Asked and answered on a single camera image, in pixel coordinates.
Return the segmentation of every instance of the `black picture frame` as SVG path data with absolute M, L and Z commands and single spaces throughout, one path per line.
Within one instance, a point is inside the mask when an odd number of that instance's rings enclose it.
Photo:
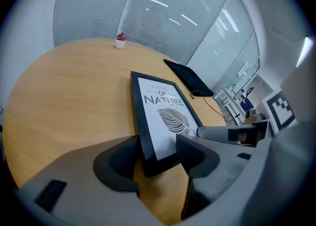
M 175 82 L 146 75 L 146 74 L 141 74 L 137 73 L 134 71 L 131 71 L 130 74 L 131 77 L 131 94 L 132 94 L 132 104 L 134 105 L 134 120 L 135 120 L 135 128 L 136 132 L 138 132 L 139 138 L 140 138 L 140 143 L 141 143 L 141 148 L 142 148 L 142 165 L 143 165 L 143 170 L 144 174 L 146 177 L 152 177 L 154 175 L 157 175 L 159 173 L 162 173 L 177 164 L 180 163 L 180 161 L 177 158 L 176 153 L 173 155 L 170 155 L 168 157 L 165 157 L 161 160 L 157 160 L 156 153 L 154 150 L 151 134 L 149 131 L 147 119 L 146 119 L 146 114 L 145 114 L 145 109 L 142 101 L 142 95 L 141 95 L 141 90 L 139 86 L 139 80 L 138 78 L 144 78 L 144 79 L 149 79 L 165 84 L 170 84 L 174 86 L 179 93 L 180 97 L 183 100 L 183 103 L 186 105 L 188 108 L 189 112 L 191 113 L 193 119 L 195 120 L 196 124 L 198 127 L 202 126 L 202 122 L 198 118 L 197 114 L 191 107 L 190 103 L 184 96 L 184 94 L 181 92 L 180 88 L 177 86 Z

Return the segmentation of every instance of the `table top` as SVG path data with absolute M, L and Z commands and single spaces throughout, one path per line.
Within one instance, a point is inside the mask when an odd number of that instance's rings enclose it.
M 114 39 L 84 39 L 61 45 L 38 58 L 15 84 L 5 109 L 3 143 L 19 187 L 66 152 L 135 135 L 130 72 L 177 83 L 203 125 L 225 122 L 202 97 L 189 90 L 164 63 L 162 53 Z M 206 101 L 220 109 L 211 97 Z M 140 199 L 167 225 L 180 221 L 188 185 L 181 164 L 155 177 L 144 176 L 140 161 L 134 180 Z

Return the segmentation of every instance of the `leaf illustration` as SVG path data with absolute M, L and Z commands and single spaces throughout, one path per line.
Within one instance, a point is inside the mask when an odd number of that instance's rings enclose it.
M 176 134 L 188 135 L 190 124 L 186 116 L 175 109 L 157 110 L 168 130 Z

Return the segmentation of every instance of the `red plant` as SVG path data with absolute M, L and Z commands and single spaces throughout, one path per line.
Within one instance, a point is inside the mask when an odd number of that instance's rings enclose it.
M 125 41 L 127 39 L 126 35 L 124 34 L 124 32 L 122 32 L 121 34 L 117 35 L 117 40 L 120 41 Z

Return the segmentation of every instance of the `white poster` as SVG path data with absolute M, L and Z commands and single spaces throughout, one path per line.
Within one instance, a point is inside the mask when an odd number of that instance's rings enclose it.
M 176 134 L 196 136 L 197 123 L 177 89 L 138 78 L 146 119 L 157 160 L 176 153 Z

